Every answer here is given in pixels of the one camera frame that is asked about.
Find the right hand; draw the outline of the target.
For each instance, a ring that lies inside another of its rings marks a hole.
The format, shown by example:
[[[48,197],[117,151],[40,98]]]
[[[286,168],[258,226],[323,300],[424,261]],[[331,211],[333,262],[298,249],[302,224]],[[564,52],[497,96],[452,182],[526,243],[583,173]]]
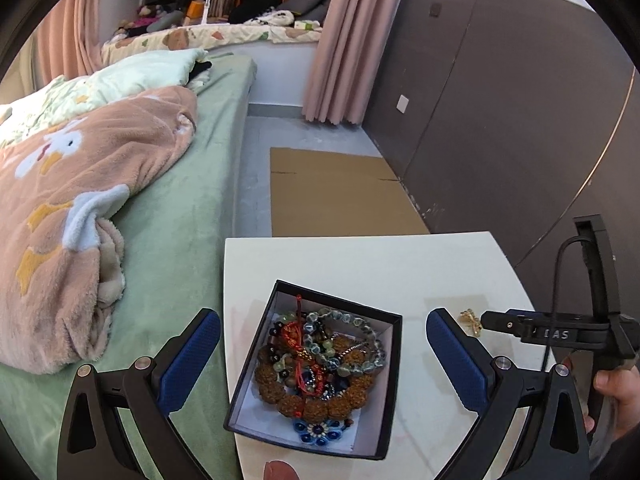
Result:
[[[592,381],[593,389],[615,404],[615,424],[611,431],[610,448],[623,448],[639,433],[639,370],[633,366],[616,370],[598,370]],[[568,413],[554,427],[553,437],[567,445],[571,453],[579,448],[579,439],[589,434],[596,424],[588,414],[582,414],[584,428],[578,429],[575,417]]]

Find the left hand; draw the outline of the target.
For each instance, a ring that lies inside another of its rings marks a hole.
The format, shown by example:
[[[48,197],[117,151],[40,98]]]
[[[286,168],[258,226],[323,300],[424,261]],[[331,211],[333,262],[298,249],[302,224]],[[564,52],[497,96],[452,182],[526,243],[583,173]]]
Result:
[[[283,460],[270,460],[265,463],[262,472],[264,480],[299,480],[299,474],[289,463]]]

